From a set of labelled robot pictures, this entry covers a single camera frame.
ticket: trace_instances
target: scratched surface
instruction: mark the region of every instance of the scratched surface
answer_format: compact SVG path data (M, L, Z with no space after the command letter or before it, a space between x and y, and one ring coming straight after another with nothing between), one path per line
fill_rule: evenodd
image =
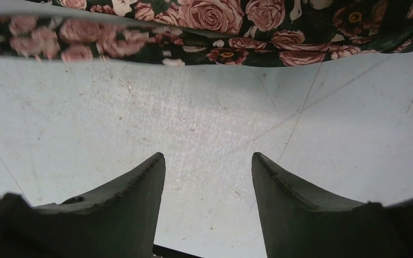
M348 198L413 197L413 53L283 69L0 60L0 194L59 203L155 152L157 244L265 257L254 152Z

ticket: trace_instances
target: floral fabric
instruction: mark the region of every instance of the floral fabric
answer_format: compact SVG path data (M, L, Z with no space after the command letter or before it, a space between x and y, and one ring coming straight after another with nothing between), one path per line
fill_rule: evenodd
M159 26L0 16L0 56L284 67L359 53L413 51L413 0L28 1ZM206 37L192 29L222 37Z

